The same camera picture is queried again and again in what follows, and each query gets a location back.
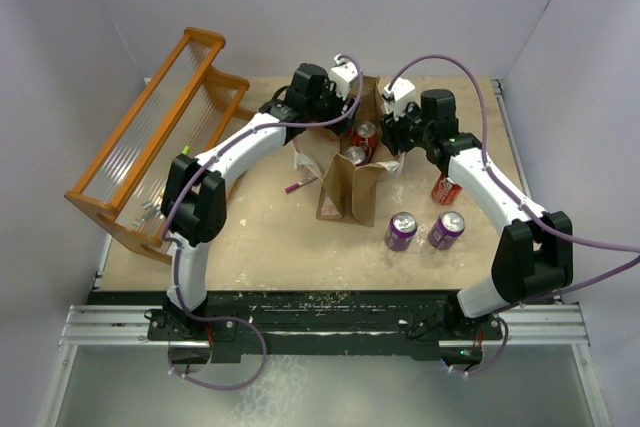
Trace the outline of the red cola can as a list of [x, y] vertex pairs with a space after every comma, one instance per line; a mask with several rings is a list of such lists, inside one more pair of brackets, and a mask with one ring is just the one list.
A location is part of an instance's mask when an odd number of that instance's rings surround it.
[[352, 145], [361, 148], [367, 155], [371, 155], [376, 147], [376, 126], [371, 121], [357, 121], [353, 129]]
[[358, 146], [350, 146], [346, 148], [343, 152], [343, 156], [356, 167], [364, 166], [368, 161], [366, 151]]
[[441, 206], [452, 205], [459, 194], [462, 187], [451, 180], [445, 174], [440, 174], [431, 191], [431, 197], [435, 203]]

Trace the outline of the brown canvas tote bag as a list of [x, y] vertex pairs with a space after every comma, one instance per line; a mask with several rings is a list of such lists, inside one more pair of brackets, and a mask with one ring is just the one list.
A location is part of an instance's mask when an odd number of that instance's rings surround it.
[[345, 149], [353, 146], [353, 130], [339, 137], [328, 129], [309, 129], [292, 141], [295, 166], [308, 169], [321, 184], [317, 219], [374, 225], [377, 184], [386, 177], [399, 176], [405, 160], [403, 154], [392, 155], [381, 142], [384, 113], [379, 79], [367, 76], [353, 124], [354, 129], [357, 121], [366, 120], [376, 126], [376, 147], [364, 166], [356, 167], [343, 156]]

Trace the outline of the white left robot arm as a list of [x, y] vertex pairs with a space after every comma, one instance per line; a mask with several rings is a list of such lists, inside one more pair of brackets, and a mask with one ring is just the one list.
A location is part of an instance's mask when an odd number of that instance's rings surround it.
[[289, 85], [238, 132], [195, 157], [181, 154], [173, 160], [161, 204], [161, 238], [172, 262], [163, 309], [182, 338], [194, 339], [205, 329], [208, 252], [226, 222], [229, 189], [254, 164], [307, 129], [346, 132], [360, 103], [350, 94], [363, 89], [362, 70], [347, 55], [336, 56], [330, 70], [302, 63]]

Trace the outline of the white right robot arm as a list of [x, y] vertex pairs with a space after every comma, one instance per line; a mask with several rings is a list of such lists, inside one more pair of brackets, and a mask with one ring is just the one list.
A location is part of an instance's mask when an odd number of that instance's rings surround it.
[[407, 84], [385, 88], [382, 99], [382, 142], [388, 150], [399, 154], [423, 149], [428, 161], [474, 200], [500, 235], [490, 274], [447, 299], [444, 324], [452, 336], [467, 338], [493, 312], [572, 282], [572, 246], [553, 234], [571, 233], [569, 217], [527, 198], [483, 154], [476, 136], [460, 131], [451, 91], [418, 93]]

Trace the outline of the small purple marker pen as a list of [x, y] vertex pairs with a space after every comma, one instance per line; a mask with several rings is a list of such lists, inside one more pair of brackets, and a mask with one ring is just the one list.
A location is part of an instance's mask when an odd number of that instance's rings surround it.
[[290, 193], [298, 190], [299, 188], [301, 188], [303, 186], [306, 186], [306, 185], [308, 185], [308, 184], [310, 184], [310, 183], [312, 183], [312, 182], [314, 182], [316, 180], [317, 180], [316, 176], [311, 176], [311, 177], [305, 178], [303, 180], [300, 180], [300, 181], [298, 181], [298, 182], [296, 182], [294, 184], [291, 184], [291, 185], [287, 186], [284, 189], [284, 191], [285, 191], [286, 194], [290, 194]]

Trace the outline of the purple soda can front left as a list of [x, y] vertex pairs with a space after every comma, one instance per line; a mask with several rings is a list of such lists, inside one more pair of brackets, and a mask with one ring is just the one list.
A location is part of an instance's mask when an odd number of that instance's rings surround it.
[[385, 245], [394, 252], [407, 250], [417, 228], [417, 221], [411, 213], [402, 211], [394, 214], [384, 237]]

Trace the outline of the purple soda can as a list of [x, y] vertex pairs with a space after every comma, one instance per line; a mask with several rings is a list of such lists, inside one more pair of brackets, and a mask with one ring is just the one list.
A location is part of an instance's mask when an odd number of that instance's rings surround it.
[[437, 250], [448, 250], [463, 235], [465, 220], [455, 211], [443, 212], [438, 216], [429, 234], [428, 241]]
[[394, 252], [407, 250], [417, 228], [417, 221], [411, 213], [402, 211], [394, 214], [384, 237], [385, 245]]

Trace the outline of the purple soda can front right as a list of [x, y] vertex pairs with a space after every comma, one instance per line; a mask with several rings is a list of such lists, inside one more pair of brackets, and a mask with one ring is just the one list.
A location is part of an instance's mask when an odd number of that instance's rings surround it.
[[438, 216], [429, 234], [428, 241], [437, 250], [448, 250], [463, 235], [465, 220], [455, 211], [443, 212]]

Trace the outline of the orange wooden framed tray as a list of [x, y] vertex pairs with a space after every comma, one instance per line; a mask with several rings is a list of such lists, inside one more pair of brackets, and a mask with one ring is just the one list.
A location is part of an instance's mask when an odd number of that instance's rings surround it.
[[225, 47], [216, 32], [188, 27], [66, 199], [129, 251], [167, 263], [163, 220], [132, 226], [148, 200], [160, 200], [170, 164], [229, 138], [251, 118], [241, 101], [248, 80], [217, 70]]

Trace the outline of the small grey metal clips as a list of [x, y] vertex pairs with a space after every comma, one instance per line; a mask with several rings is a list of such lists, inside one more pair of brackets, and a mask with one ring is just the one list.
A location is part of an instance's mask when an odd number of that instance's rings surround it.
[[132, 226], [139, 228], [143, 224], [156, 220], [163, 220], [160, 200], [148, 200], [141, 206], [141, 211], [134, 217]]

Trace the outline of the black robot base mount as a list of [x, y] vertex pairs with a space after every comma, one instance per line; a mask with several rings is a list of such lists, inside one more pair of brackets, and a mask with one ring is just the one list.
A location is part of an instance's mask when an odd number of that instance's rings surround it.
[[527, 319], [521, 309], [465, 320], [451, 290], [211, 291], [192, 315], [163, 292], [94, 292], [100, 307], [138, 307], [146, 338], [213, 350], [215, 363], [246, 355], [402, 356], [481, 360], [480, 342], [516, 339]]

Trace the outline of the aluminium front rail frame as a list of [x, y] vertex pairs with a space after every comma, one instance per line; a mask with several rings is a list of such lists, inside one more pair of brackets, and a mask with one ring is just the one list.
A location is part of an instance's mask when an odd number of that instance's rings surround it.
[[273, 356], [258, 380], [215, 392], [168, 372], [144, 308], [69, 310], [41, 426], [608, 426], [578, 306], [505, 316], [508, 345], [463, 377], [393, 357]]

